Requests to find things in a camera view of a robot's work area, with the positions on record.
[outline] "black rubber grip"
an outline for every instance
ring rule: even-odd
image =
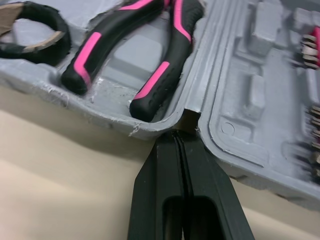
[[[70,91],[83,95],[115,45],[128,33],[155,19],[165,0],[133,0],[106,17],[88,34],[61,76]]]
[[[185,61],[192,52],[192,35],[204,7],[198,0],[176,0],[171,9],[171,38],[158,69],[130,104],[131,116],[150,122],[180,80]]]

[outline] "plier handle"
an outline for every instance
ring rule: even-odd
[[[152,76],[130,104],[132,117],[150,122],[180,79],[192,52],[192,36],[204,14],[199,0],[131,0],[104,19],[88,34],[61,82],[76,94],[85,94],[114,46],[127,34],[152,21],[171,5],[171,35],[168,50]]]

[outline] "plastic compartment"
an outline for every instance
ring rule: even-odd
[[[206,24],[212,15],[213,0],[207,1],[206,16],[199,20],[194,33],[194,50],[187,59],[179,86],[168,99],[152,123],[132,118],[129,104],[145,81],[158,67],[164,56],[169,40],[169,13],[164,12],[150,24],[126,36],[105,60],[104,67],[96,77],[91,90],[83,97],[65,90],[60,85],[60,75],[85,37],[87,28],[92,26],[99,13],[106,12],[120,3],[119,0],[36,0],[58,10],[70,26],[73,47],[67,58],[58,66],[34,64],[24,59],[0,58],[0,84],[17,91],[40,98],[76,111],[88,121],[107,128],[147,139],[171,128],[180,119],[194,78],[197,64],[193,64],[197,54],[204,58],[201,48],[207,48],[210,41],[205,38]],[[38,43],[51,35],[47,26],[20,19],[3,41],[16,41],[21,45]]]
[[[231,20],[209,58],[199,134],[239,182],[320,211],[320,186],[304,161],[320,74],[295,56],[302,35],[320,25],[320,1],[225,2]]]

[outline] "pink handle grip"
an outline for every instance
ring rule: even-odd
[[[159,78],[162,74],[166,71],[169,67],[170,63],[164,61],[161,65],[157,68],[157,70],[153,73],[153,75],[149,78],[149,80],[145,83],[145,85],[141,88],[141,90],[135,95],[134,100],[144,98],[148,95],[154,85],[157,83]]]

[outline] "drill bit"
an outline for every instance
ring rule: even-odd
[[[320,119],[316,117],[312,117],[311,124],[314,125],[315,127],[320,127]]]
[[[315,148],[315,150],[316,151],[319,151],[320,150],[320,144],[319,143],[317,143],[317,142],[313,142],[313,143],[311,143],[311,146],[313,147],[313,148]]]
[[[302,41],[308,41],[308,42],[316,42],[317,38],[315,36],[305,34],[302,36]]]
[[[307,68],[309,68],[309,69],[313,69],[313,70],[317,70],[318,68],[319,68],[319,66],[318,65],[316,65],[316,64],[313,64],[313,63],[309,63],[309,62],[304,62],[304,65],[306,65],[307,66]]]
[[[320,117],[320,107],[318,106],[312,106],[310,109],[310,114],[317,115]]]
[[[308,46],[308,47],[313,48],[313,49],[317,48],[317,44],[315,44],[314,42],[302,41],[301,44],[302,44],[302,46]]]
[[[316,181],[319,181],[320,180],[320,167],[314,166],[312,168],[311,175]]]
[[[318,50],[305,45],[303,46],[301,53],[303,55],[317,56]]]
[[[317,138],[320,138],[320,131],[319,130],[313,130],[312,131],[312,135],[317,137]]]
[[[309,162],[314,165],[318,164],[320,166],[320,152],[315,151],[311,154],[311,157],[309,158]]]

